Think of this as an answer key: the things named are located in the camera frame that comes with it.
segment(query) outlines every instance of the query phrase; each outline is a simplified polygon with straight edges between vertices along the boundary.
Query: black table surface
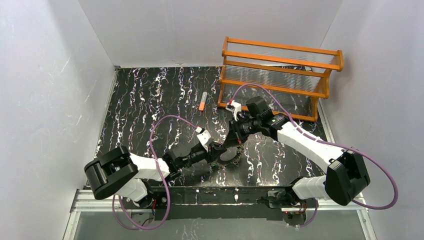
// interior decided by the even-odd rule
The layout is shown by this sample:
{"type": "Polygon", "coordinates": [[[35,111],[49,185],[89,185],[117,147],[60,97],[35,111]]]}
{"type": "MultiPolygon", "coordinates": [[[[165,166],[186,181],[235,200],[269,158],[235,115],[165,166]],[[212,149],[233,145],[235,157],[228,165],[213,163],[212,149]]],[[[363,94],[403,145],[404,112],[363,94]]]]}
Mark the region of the black table surface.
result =
{"type": "MultiPolygon", "coordinates": [[[[231,113],[217,107],[220,71],[220,67],[119,69],[96,156],[124,145],[133,154],[152,157],[148,149],[149,135],[154,124],[166,115],[181,116],[209,130],[215,141],[223,142],[231,113]],[[199,104],[203,92],[208,95],[205,110],[201,112],[199,104]]],[[[326,139],[319,118],[317,122],[298,123],[326,139]]],[[[157,128],[153,146],[160,157],[178,143],[194,145],[197,141],[188,124],[170,118],[157,128]]],[[[298,177],[323,174],[316,164],[293,148],[258,133],[244,144],[238,164],[209,165],[203,160],[184,169],[182,175],[169,184],[186,187],[283,186],[298,177]]]]}

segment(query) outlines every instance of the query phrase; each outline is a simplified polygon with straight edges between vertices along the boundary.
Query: gray floor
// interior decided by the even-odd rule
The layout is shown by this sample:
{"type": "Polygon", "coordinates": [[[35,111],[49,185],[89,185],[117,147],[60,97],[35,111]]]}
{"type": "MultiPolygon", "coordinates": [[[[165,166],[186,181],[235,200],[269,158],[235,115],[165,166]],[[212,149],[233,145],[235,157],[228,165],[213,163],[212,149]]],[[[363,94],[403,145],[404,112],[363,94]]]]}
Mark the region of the gray floor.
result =
{"type": "MultiPolygon", "coordinates": [[[[122,220],[125,216],[118,214],[122,220]]],[[[76,240],[273,240],[273,239],[323,239],[364,240],[364,234],[355,210],[320,210],[310,225],[294,229],[283,221],[265,219],[176,219],[166,221],[151,231],[131,231],[116,223],[112,212],[82,212],[78,223],[76,240]]],[[[148,216],[134,219],[143,222],[148,216]]]]}

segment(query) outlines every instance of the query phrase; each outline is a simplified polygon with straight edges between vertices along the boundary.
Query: white arm segment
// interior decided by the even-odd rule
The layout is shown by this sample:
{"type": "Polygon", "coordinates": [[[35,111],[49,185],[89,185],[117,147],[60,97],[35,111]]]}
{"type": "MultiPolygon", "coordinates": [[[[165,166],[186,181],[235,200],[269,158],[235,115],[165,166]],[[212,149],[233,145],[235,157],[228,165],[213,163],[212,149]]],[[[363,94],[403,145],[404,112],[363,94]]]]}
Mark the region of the white arm segment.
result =
{"type": "MultiPolygon", "coordinates": [[[[147,195],[146,185],[141,179],[153,179],[156,181],[162,181],[158,170],[156,169],[156,160],[153,158],[137,156],[133,153],[130,155],[132,162],[137,165],[138,173],[122,186],[116,194],[122,197],[130,198],[134,201],[140,201],[147,195]]],[[[170,169],[166,162],[162,158],[158,158],[160,171],[163,177],[167,177],[170,174],[170,169]]]]}
{"type": "MultiPolygon", "coordinates": [[[[154,158],[137,156],[133,153],[131,153],[130,157],[138,168],[138,173],[133,177],[134,179],[153,179],[155,181],[162,181],[161,175],[159,175],[156,169],[156,160],[154,158]]],[[[166,178],[170,174],[170,168],[162,158],[158,158],[157,162],[159,163],[163,177],[166,178]]]]}
{"type": "Polygon", "coordinates": [[[327,176],[304,177],[293,186],[293,191],[300,199],[330,199],[326,192],[324,182],[327,176]]]}
{"type": "MultiPolygon", "coordinates": [[[[311,133],[302,129],[306,134],[317,138],[311,133]]],[[[313,141],[306,136],[303,136],[299,131],[296,130],[295,126],[291,122],[287,122],[282,126],[281,130],[278,130],[278,141],[285,145],[289,145],[296,151],[305,155],[308,159],[312,160],[318,165],[324,173],[327,173],[327,167],[330,165],[330,160],[336,160],[340,157],[343,152],[342,148],[336,146],[330,146],[313,141]]]]}
{"type": "Polygon", "coordinates": [[[137,202],[147,195],[147,188],[141,179],[133,178],[121,187],[115,194],[137,202]]]}
{"type": "Polygon", "coordinates": [[[240,113],[242,111],[242,105],[238,102],[232,101],[231,103],[229,103],[228,105],[233,106],[233,109],[230,109],[228,107],[225,107],[226,110],[232,112],[232,116],[234,117],[234,119],[237,121],[237,113],[240,113]]]}

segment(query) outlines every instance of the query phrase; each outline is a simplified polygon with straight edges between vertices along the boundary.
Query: white wall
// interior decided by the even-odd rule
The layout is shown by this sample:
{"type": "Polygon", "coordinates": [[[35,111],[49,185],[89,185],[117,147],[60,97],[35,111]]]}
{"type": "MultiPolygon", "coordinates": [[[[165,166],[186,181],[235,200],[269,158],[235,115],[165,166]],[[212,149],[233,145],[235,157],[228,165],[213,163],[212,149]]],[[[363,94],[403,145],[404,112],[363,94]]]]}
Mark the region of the white wall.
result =
{"type": "MultiPolygon", "coordinates": [[[[378,239],[424,235],[423,13],[419,0],[344,0],[321,46],[345,60],[324,101],[335,140],[374,156],[398,184],[395,207],[369,212],[378,239]]],[[[388,204],[389,181],[368,166],[367,203],[388,204]]]]}
{"type": "Polygon", "coordinates": [[[113,76],[77,0],[0,0],[2,239],[62,239],[113,76]]]}
{"type": "Polygon", "coordinates": [[[219,66],[225,36],[319,48],[340,0],[79,0],[114,65],[219,66]]]}

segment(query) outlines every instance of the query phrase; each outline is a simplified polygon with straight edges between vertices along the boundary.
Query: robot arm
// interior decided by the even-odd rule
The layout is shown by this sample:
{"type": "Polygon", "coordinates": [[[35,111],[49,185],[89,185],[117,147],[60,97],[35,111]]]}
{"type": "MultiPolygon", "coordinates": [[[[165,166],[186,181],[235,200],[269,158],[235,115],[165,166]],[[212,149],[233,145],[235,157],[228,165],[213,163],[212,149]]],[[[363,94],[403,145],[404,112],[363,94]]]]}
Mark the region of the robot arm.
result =
{"type": "Polygon", "coordinates": [[[180,169],[202,160],[211,163],[227,150],[214,142],[204,128],[198,127],[196,132],[199,143],[194,147],[179,143],[157,160],[130,153],[122,145],[94,159],[84,167],[94,198],[119,195],[140,204],[153,196],[145,180],[162,180],[156,161],[165,179],[170,181],[181,174],[180,169]]]}
{"type": "Polygon", "coordinates": [[[370,177],[361,155],[305,137],[297,131],[300,127],[294,126],[285,115],[282,113],[274,115],[260,96],[246,102],[250,116],[243,115],[238,110],[238,105],[236,102],[230,102],[226,108],[238,118],[234,117],[230,121],[232,131],[225,139],[224,147],[231,147],[236,142],[244,143],[250,134],[261,132],[275,141],[294,148],[326,173],[324,176],[294,180],[286,187],[286,194],[279,195],[290,200],[286,202],[287,204],[293,205],[301,200],[317,198],[332,199],[346,206],[370,184],[370,177]]]}
{"type": "MultiPolygon", "coordinates": [[[[229,121],[223,144],[214,142],[207,130],[198,127],[195,146],[179,143],[159,158],[157,162],[166,179],[178,177],[181,168],[202,160],[212,163],[227,148],[239,146],[249,135],[261,132],[299,151],[326,173],[324,176],[297,178],[281,187],[275,199],[285,206],[294,206],[309,198],[332,199],[345,206],[370,184],[363,157],[359,154],[305,137],[297,131],[300,127],[293,126],[285,115],[273,114],[260,96],[249,99],[246,106],[249,115],[241,112],[241,105],[237,102],[230,102],[227,106],[226,109],[233,112],[233,118],[229,121]]],[[[155,159],[131,154],[124,146],[91,161],[84,171],[96,199],[117,194],[141,202],[150,194],[149,185],[143,179],[161,180],[155,159]]]]}

